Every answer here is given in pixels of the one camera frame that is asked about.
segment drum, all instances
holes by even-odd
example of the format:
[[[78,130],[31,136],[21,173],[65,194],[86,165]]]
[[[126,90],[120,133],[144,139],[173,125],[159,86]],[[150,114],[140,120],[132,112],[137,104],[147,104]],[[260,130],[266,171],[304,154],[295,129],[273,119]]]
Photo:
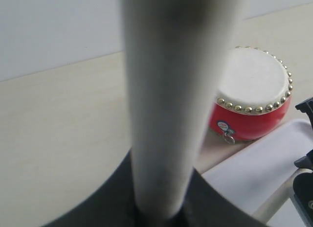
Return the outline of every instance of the drum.
[[[291,101],[291,73],[259,48],[231,50],[216,93],[210,128],[228,143],[254,140],[273,130]]]

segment white wall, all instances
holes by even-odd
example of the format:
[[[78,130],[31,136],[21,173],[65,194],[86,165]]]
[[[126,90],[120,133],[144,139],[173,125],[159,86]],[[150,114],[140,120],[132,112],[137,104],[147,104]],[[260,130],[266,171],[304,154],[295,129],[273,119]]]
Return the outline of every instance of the white wall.
[[[249,0],[244,18],[313,0]],[[0,81],[118,52],[118,0],[0,0]]]

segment drumhead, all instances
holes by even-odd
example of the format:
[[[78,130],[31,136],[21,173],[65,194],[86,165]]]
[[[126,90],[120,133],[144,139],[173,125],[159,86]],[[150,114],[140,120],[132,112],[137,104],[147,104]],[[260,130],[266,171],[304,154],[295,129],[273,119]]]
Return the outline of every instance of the drumhead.
[[[217,91],[220,105],[242,114],[264,114],[280,107],[291,95],[291,74],[267,51],[230,51]]]

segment black base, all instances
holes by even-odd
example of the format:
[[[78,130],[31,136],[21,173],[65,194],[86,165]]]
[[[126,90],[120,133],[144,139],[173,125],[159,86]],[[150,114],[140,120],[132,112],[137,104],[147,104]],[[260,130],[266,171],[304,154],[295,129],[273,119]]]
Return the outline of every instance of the black base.
[[[76,208],[45,227],[147,227],[134,204],[130,153],[111,177]],[[171,227],[265,227],[218,194],[194,170]]]

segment sticker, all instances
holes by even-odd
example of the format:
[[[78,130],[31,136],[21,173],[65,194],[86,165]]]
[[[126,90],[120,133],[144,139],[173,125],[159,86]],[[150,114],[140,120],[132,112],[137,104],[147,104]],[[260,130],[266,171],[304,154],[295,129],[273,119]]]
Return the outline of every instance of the sticker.
[[[219,128],[222,129],[224,132],[230,129],[229,125],[224,121],[217,121],[217,126],[219,126]]]

